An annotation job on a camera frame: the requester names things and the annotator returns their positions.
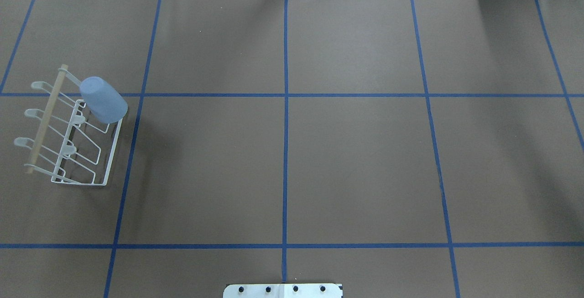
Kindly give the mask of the light blue plastic cup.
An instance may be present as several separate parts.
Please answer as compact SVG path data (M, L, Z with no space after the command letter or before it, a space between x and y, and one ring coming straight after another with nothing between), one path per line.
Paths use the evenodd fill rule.
M127 114L129 107L125 99L101 77L90 76L82 80L79 90L82 99L101 123L116 123Z

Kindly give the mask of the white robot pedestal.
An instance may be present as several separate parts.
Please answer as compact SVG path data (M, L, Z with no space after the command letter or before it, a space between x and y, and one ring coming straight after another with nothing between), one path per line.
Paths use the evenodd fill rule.
M273 283L228 285L224 298L342 298L336 283Z

